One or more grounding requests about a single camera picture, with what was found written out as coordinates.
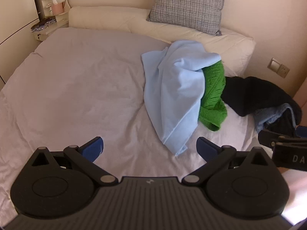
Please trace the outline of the black garment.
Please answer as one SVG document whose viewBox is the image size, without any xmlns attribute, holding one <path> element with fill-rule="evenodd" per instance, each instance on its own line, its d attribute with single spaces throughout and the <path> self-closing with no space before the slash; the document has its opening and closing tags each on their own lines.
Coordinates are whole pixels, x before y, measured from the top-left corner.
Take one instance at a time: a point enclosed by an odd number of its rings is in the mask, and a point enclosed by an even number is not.
<svg viewBox="0 0 307 230">
<path fill-rule="evenodd" d="M 253 76 L 227 77 L 221 98 L 242 117 L 260 109 L 276 108 L 287 103 L 294 112 L 295 123 L 298 125 L 302 120 L 300 106 L 288 93 L 270 81 Z"/>
</svg>

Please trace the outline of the white wardrobe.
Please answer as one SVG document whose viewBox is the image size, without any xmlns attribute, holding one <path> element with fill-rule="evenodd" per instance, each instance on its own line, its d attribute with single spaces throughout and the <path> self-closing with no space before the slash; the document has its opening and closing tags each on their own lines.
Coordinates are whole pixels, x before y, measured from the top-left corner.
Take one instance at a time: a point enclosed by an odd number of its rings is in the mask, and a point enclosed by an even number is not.
<svg viewBox="0 0 307 230">
<path fill-rule="evenodd" d="M 1 6 L 1 87 L 39 42 L 31 27 L 39 22 L 34 0 L 0 0 Z"/>
</svg>

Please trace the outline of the white bed sheet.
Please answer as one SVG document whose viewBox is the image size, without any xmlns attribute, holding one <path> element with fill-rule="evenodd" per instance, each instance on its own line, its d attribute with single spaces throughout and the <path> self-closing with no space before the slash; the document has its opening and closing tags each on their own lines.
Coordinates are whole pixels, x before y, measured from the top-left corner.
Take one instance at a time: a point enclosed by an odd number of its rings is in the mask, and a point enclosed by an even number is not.
<svg viewBox="0 0 307 230">
<path fill-rule="evenodd" d="M 200 136 L 240 151 L 253 146 L 253 117 L 231 108 L 219 131 L 199 124 L 183 154 L 162 144 L 144 105 L 141 55 L 167 46 L 127 32 L 64 28 L 23 61 L 1 90 L 1 225 L 16 216 L 11 185 L 41 146 L 62 151 L 100 136 L 95 163 L 114 176 L 180 178 L 204 164 Z"/>
</svg>

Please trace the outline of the green knitted sweater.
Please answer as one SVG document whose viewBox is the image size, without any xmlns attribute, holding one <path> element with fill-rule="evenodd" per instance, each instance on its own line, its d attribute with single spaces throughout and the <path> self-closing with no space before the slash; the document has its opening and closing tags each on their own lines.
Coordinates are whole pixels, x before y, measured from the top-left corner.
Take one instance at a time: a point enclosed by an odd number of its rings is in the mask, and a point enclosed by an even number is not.
<svg viewBox="0 0 307 230">
<path fill-rule="evenodd" d="M 222 61 L 204 67 L 205 93 L 201 99 L 199 121 L 211 131 L 218 131 L 227 117 L 227 109 L 221 98 L 226 85 Z"/>
</svg>

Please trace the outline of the cream bed headboard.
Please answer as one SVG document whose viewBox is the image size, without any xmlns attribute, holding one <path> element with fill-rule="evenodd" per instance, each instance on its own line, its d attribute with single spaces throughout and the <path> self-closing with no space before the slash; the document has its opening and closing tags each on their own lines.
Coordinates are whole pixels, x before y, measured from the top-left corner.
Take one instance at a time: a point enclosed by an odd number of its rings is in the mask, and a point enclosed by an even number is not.
<svg viewBox="0 0 307 230">
<path fill-rule="evenodd" d="M 238 76 L 243 76 L 256 43 L 250 38 L 222 28 L 221 36 L 212 36 L 184 26 L 151 22 L 148 9 L 131 7 L 73 7 L 69 11 L 69 26 L 81 29 L 116 30 L 141 34 L 171 43 L 195 40 L 207 52 L 218 53 L 223 63 Z"/>
</svg>

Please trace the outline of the pink cup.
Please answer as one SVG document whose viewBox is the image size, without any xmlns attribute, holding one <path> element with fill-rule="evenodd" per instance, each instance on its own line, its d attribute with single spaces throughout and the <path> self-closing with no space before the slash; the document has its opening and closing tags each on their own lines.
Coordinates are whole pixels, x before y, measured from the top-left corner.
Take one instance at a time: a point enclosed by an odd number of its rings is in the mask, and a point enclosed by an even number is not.
<svg viewBox="0 0 307 230">
<path fill-rule="evenodd" d="M 51 6 L 51 11 L 54 16 L 62 14 L 64 12 L 64 7 L 62 3 L 54 4 Z"/>
</svg>

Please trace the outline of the grey checked cushion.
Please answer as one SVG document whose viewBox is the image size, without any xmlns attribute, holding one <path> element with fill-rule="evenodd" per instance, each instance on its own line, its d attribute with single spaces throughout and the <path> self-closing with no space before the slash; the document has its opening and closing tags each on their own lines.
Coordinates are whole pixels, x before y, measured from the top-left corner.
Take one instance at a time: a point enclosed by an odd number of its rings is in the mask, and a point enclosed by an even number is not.
<svg viewBox="0 0 307 230">
<path fill-rule="evenodd" d="M 224 0 L 154 0 L 147 20 L 220 36 L 223 6 Z"/>
</svg>

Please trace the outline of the beige wall socket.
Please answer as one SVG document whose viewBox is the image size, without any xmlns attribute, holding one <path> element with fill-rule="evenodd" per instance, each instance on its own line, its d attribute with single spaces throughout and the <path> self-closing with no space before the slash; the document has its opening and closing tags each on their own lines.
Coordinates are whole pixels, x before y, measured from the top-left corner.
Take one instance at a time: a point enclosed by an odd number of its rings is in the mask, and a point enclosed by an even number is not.
<svg viewBox="0 0 307 230">
<path fill-rule="evenodd" d="M 270 63 L 268 64 L 268 68 L 282 78 L 286 78 L 286 76 L 288 75 L 290 71 L 290 69 L 286 65 L 279 63 L 274 58 L 270 60 Z"/>
</svg>

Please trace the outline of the light blue sweatshirt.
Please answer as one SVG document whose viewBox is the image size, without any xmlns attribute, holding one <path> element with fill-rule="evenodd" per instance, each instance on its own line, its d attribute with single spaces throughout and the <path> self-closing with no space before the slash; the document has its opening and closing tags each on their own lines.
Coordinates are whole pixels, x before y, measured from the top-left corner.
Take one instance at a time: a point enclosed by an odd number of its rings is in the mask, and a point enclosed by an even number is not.
<svg viewBox="0 0 307 230">
<path fill-rule="evenodd" d="M 198 126 L 205 93 L 203 68 L 220 60 L 219 54 L 206 52 L 193 40 L 142 54 L 145 107 L 160 141 L 175 156 L 186 151 Z"/>
</svg>

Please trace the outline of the white bedside shelf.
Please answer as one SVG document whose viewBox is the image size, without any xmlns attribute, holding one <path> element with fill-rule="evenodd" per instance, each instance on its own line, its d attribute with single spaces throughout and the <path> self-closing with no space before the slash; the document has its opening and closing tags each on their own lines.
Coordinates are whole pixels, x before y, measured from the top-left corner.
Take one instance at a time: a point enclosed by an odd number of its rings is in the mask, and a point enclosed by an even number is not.
<svg viewBox="0 0 307 230">
<path fill-rule="evenodd" d="M 40 42 L 46 40 L 55 30 L 68 27 L 68 12 L 54 16 L 51 11 L 51 0 L 35 0 L 39 22 L 32 26 L 34 38 Z"/>
</svg>

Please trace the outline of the blue denim garment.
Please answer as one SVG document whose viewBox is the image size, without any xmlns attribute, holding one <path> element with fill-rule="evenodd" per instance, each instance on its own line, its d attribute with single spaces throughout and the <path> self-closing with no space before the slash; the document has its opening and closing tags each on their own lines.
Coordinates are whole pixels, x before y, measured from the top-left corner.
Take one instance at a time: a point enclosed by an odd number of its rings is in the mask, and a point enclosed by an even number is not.
<svg viewBox="0 0 307 230">
<path fill-rule="evenodd" d="M 263 108 L 256 110 L 252 115 L 254 117 L 255 130 L 259 133 L 265 129 L 266 126 L 276 122 L 277 119 L 281 118 L 283 113 L 290 110 L 290 125 L 295 128 L 295 114 L 292 107 L 288 103 L 284 103 L 275 108 Z"/>
</svg>

